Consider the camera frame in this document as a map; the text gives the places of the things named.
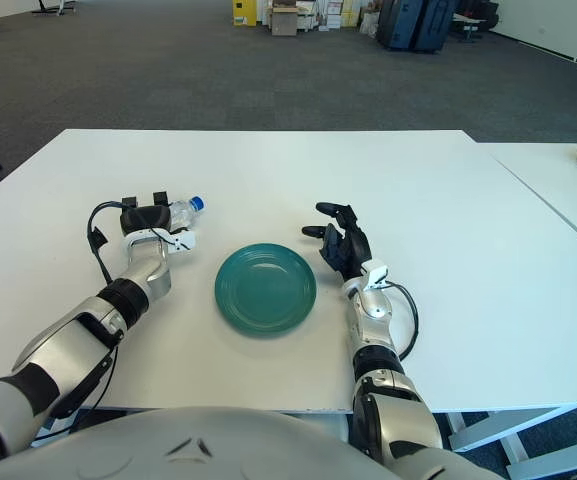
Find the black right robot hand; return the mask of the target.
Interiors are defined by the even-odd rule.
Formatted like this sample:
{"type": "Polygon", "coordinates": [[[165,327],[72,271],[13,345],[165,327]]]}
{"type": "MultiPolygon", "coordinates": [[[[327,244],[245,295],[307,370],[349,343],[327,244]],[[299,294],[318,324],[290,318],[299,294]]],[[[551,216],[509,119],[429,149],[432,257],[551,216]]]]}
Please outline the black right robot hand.
{"type": "Polygon", "coordinates": [[[304,226],[302,233],[323,241],[320,255],[344,281],[360,277],[362,264],[370,261],[372,254],[366,235],[357,225],[354,210],[350,205],[330,202],[318,202],[315,208],[333,218],[337,227],[332,223],[326,226],[304,226]]]}

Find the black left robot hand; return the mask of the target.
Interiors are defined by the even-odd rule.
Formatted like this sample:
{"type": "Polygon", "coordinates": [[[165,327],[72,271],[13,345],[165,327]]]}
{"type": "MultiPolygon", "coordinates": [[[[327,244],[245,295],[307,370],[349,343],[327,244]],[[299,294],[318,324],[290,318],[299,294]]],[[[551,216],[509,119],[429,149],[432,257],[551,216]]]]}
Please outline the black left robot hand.
{"type": "Polygon", "coordinates": [[[154,192],[152,205],[139,206],[135,196],[124,197],[121,204],[120,227],[124,235],[146,229],[170,230],[172,216],[166,191],[154,192]]]}

